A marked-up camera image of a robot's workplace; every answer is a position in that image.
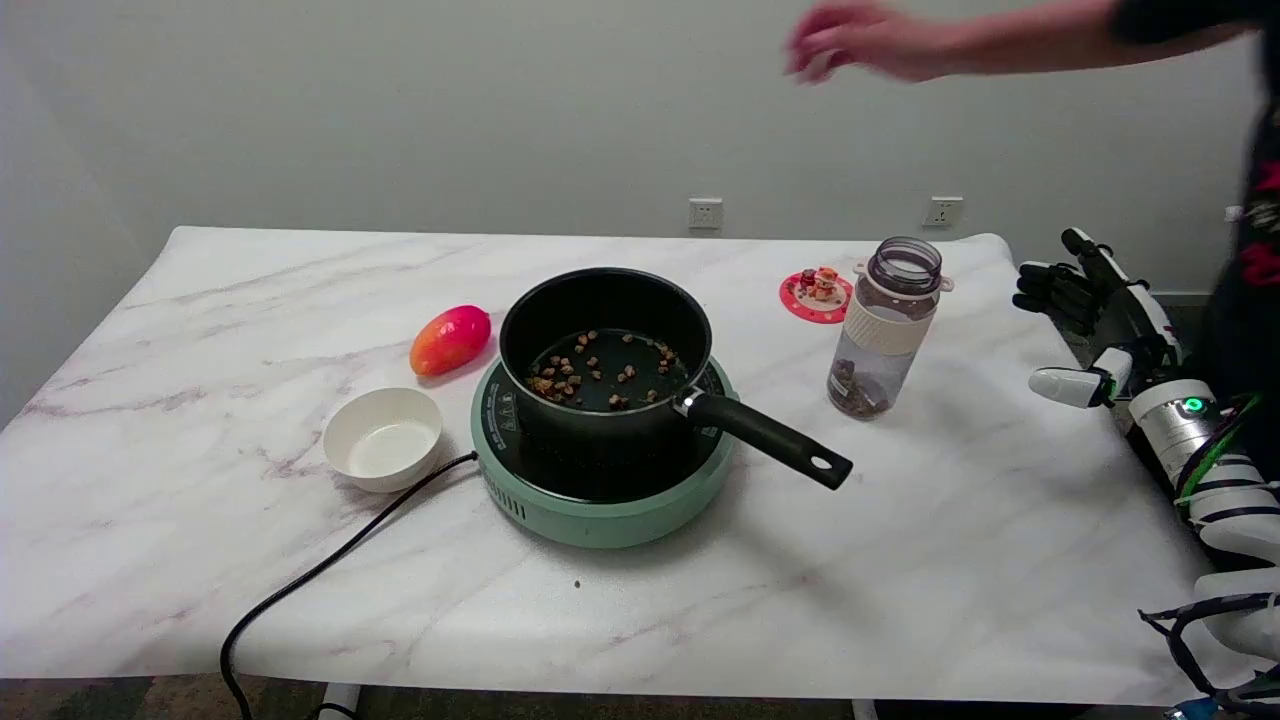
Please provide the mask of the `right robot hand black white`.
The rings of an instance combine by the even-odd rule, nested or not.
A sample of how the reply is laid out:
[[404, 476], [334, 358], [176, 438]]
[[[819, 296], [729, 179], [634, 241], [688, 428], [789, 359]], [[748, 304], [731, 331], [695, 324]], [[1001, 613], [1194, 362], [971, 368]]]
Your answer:
[[1149, 286], [1129, 277], [1114, 251], [1075, 227], [1061, 243], [1070, 263], [1027, 261], [1018, 268], [1012, 305], [1047, 316], [1059, 329], [1101, 345], [1082, 369], [1047, 366], [1029, 388], [1071, 407], [1112, 407], [1178, 377], [1184, 350]]

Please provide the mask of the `person's bare hand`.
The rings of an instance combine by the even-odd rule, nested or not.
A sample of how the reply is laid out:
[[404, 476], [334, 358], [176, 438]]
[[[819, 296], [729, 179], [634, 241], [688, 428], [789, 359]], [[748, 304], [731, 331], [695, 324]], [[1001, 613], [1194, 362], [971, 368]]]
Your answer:
[[846, 67], [904, 82], [950, 73], [964, 24], [928, 20], [879, 1], [822, 1], [795, 24], [785, 45], [786, 73], [819, 85]]

